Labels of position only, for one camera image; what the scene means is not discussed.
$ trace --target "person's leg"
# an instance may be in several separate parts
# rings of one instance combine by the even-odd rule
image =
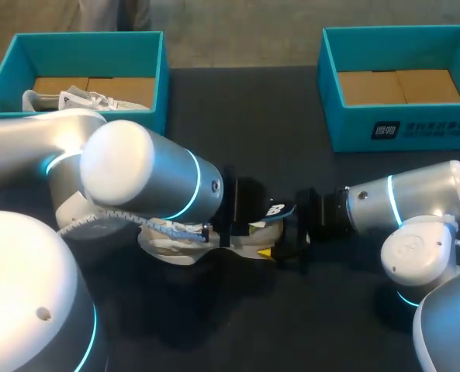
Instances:
[[[124,8],[126,29],[133,31],[150,30],[150,0],[124,0]],[[125,19],[121,19],[119,24],[124,25]]]
[[[133,22],[135,31],[149,31],[152,27],[150,18],[150,0],[137,0],[137,13]]]
[[[119,0],[79,0],[81,31],[116,31]]]

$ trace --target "white sneaker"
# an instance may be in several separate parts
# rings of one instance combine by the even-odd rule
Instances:
[[[202,233],[202,225],[182,225],[181,223],[151,219],[173,232]],[[201,243],[189,239],[172,239],[170,236],[141,226],[138,243],[151,256],[175,265],[192,265],[210,250],[220,248],[220,236],[209,227],[209,242]],[[270,249],[281,237],[282,220],[274,222],[258,222],[249,225],[248,235],[231,236],[229,248],[242,257],[269,259]]]
[[[148,110],[148,107],[126,101],[118,101],[94,91],[82,91],[71,86],[59,95],[39,95],[35,91],[25,91],[22,95],[24,112],[41,112],[64,109],[92,109],[98,111]]]

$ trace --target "gray floor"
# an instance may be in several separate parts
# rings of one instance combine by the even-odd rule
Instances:
[[[325,26],[460,23],[460,0],[151,1],[172,67],[315,64]],[[78,22],[78,0],[0,0],[0,60],[14,33]]]

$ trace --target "black tabletop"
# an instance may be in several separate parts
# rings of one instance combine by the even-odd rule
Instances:
[[[315,67],[172,70],[168,136],[286,198],[460,160],[460,151],[333,153]],[[0,191],[0,209],[55,227],[45,184]],[[225,250],[172,267],[142,251],[135,232],[70,242],[113,372],[421,371],[412,310],[382,272],[381,236],[315,245],[303,276],[293,262],[277,270]]]

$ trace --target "teal box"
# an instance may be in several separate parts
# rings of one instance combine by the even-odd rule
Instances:
[[[460,103],[347,106],[342,71],[448,69],[460,93],[460,26],[323,29],[318,85],[335,152],[460,149]]]
[[[150,110],[101,111],[107,121],[138,122],[164,135],[169,68],[161,32],[20,33],[0,66],[0,119],[21,112],[22,93],[37,77],[155,78]]]

